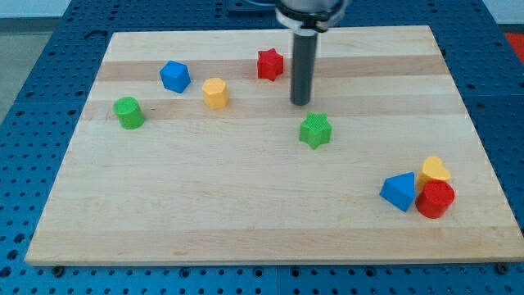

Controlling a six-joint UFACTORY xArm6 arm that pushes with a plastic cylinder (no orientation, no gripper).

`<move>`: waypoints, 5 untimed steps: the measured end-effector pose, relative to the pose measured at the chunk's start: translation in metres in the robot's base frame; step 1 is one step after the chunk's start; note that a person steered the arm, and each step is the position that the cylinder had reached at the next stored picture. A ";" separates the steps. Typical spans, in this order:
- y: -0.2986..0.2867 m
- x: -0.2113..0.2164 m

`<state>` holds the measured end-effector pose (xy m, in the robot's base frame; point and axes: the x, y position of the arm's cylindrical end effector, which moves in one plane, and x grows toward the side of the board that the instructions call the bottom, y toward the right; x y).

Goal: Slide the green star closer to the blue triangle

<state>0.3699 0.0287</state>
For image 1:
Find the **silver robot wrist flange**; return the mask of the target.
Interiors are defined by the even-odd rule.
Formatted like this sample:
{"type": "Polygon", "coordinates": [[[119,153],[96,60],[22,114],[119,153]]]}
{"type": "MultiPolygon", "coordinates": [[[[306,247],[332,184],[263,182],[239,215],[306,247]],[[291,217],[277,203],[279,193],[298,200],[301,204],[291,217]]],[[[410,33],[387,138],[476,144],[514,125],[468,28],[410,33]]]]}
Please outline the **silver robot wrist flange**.
{"type": "Polygon", "coordinates": [[[276,0],[276,18],[294,33],[324,33],[340,22],[351,0],[276,0]]]}

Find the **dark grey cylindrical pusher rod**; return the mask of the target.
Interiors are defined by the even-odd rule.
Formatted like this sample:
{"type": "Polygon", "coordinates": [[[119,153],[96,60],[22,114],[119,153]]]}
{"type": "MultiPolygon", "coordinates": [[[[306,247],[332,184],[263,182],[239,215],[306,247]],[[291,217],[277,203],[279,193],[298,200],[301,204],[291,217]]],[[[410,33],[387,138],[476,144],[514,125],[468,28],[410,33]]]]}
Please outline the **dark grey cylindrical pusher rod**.
{"type": "Polygon", "coordinates": [[[318,36],[294,34],[291,61],[290,100],[296,106],[310,102],[318,36]]]}

